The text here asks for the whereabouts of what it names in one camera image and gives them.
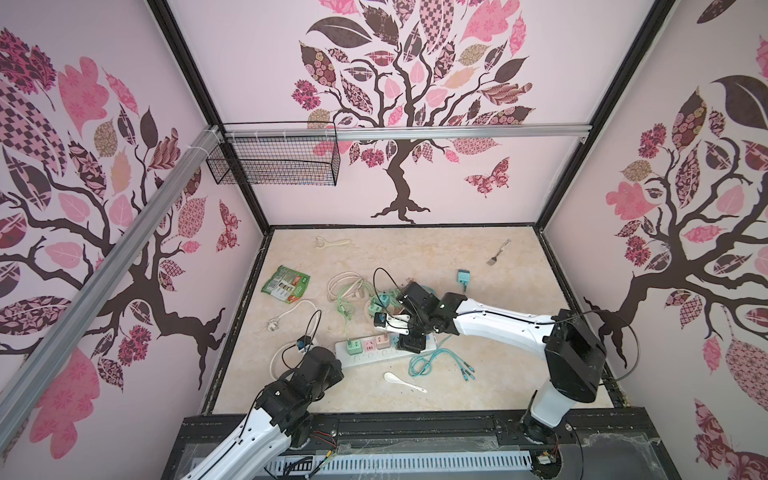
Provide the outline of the green snack packet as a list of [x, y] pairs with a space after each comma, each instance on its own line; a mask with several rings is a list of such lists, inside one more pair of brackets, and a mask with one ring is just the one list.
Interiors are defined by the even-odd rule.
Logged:
[[311, 277], [281, 265], [261, 288], [261, 292], [286, 304], [304, 296]]

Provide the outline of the white ceramic spoon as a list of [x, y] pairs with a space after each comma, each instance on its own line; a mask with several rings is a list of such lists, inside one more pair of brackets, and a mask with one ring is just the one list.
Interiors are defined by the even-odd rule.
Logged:
[[407, 387], [409, 389], [412, 389], [414, 391], [417, 391], [417, 392], [420, 392], [420, 393], [423, 393], [423, 394], [427, 394], [428, 393], [428, 390], [426, 388], [421, 387], [421, 386], [416, 385], [416, 384], [413, 384], [413, 383], [410, 383], [410, 382], [407, 382], [405, 380], [402, 380], [401, 378], [399, 378], [397, 375], [395, 375], [393, 372], [390, 372], [390, 371], [387, 371], [387, 372], [385, 372], [383, 374], [383, 379], [387, 383], [390, 383], [390, 384], [404, 386], [404, 387]]

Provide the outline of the aluminium rail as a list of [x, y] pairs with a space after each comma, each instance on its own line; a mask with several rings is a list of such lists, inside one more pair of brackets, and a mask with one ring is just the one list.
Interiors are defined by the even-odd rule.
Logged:
[[198, 167], [221, 140], [220, 128], [206, 126], [188, 146], [93, 276], [72, 299], [63, 317], [46, 333], [1, 393], [1, 446], [5, 448], [97, 318], [162, 218]]
[[589, 136], [592, 126], [588, 124], [520, 124], [520, 125], [470, 125], [438, 127], [383, 127], [349, 128], [337, 126], [326, 128], [282, 128], [235, 129], [235, 124], [226, 126], [226, 138], [280, 140], [411, 140], [411, 139], [460, 139], [460, 138], [531, 138], [531, 137], [577, 137]]

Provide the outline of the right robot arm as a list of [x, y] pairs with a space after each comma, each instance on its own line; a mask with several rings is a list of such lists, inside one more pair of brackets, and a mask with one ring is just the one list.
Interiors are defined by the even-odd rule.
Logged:
[[556, 429], [578, 403], [596, 400], [606, 348], [580, 314], [562, 309], [554, 316], [505, 310], [463, 293], [442, 298], [416, 282], [398, 295], [402, 312], [374, 316], [374, 326], [399, 335], [398, 347], [420, 353], [430, 333], [473, 336], [537, 355], [549, 378], [535, 391], [520, 421], [522, 434], [537, 444], [552, 443]]

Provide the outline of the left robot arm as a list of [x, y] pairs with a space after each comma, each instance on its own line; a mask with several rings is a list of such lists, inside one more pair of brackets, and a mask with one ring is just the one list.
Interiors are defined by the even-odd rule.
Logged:
[[343, 379], [333, 351], [313, 347], [299, 365], [266, 385], [238, 426], [187, 479], [253, 479], [273, 459], [309, 438], [310, 405]]

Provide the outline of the white multicolour power strip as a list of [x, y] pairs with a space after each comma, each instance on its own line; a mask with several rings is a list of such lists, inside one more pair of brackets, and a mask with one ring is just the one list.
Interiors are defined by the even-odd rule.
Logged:
[[396, 333], [379, 334], [352, 340], [360, 340], [363, 342], [365, 339], [369, 338], [374, 338], [376, 340], [377, 350], [372, 352], [365, 352], [363, 350], [361, 354], [354, 356], [350, 356], [346, 350], [346, 342], [349, 340], [335, 343], [335, 356], [341, 362], [343, 369], [361, 367], [380, 362], [390, 362], [396, 359], [409, 358], [414, 356], [414, 353], [399, 350], [397, 348], [398, 334]]

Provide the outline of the metal fork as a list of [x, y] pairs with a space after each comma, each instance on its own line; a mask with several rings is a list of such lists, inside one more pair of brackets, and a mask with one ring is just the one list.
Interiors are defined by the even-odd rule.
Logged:
[[511, 244], [510, 239], [505, 240], [503, 244], [499, 247], [499, 249], [496, 251], [496, 253], [489, 258], [489, 260], [487, 261], [487, 265], [494, 266], [498, 262], [499, 257], [502, 255], [502, 253], [510, 244]]

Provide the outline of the pale yellow peeler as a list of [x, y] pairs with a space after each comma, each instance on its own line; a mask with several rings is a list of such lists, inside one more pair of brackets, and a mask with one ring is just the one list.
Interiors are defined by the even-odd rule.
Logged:
[[352, 243], [352, 240], [349, 238], [328, 240], [322, 236], [315, 237], [315, 248], [320, 250], [328, 249], [328, 248], [343, 247], [343, 246], [350, 245], [351, 243]]

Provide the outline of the aluminium rail back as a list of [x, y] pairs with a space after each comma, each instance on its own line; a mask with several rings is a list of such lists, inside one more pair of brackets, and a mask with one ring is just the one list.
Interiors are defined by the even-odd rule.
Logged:
[[438, 127], [383, 127], [349, 128], [337, 126], [326, 128], [282, 128], [235, 129], [235, 124], [226, 126], [226, 138], [280, 140], [411, 140], [411, 139], [460, 139], [460, 138], [531, 138], [531, 137], [577, 137], [589, 136], [592, 126], [588, 124], [520, 124], [520, 125], [470, 125]]

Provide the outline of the green USB charger plug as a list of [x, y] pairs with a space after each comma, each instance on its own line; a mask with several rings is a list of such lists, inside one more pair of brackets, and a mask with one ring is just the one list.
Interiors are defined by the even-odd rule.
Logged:
[[377, 313], [381, 312], [383, 310], [383, 307], [374, 301], [371, 301], [367, 307], [368, 314], [371, 317], [374, 317]]

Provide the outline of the light green charger plug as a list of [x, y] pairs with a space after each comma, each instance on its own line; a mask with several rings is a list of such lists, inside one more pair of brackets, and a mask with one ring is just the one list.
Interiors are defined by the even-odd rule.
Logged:
[[359, 355], [363, 351], [363, 344], [360, 340], [349, 340], [346, 342], [346, 350], [350, 356]]

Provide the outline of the aluminium rail left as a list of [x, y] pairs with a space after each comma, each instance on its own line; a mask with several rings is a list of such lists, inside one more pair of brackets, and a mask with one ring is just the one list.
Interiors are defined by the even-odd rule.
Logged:
[[97, 318], [162, 218], [198, 167], [221, 140], [220, 128], [206, 126], [188, 146], [93, 276], [72, 299], [63, 317], [46, 333], [1, 393], [1, 446], [5, 448]]

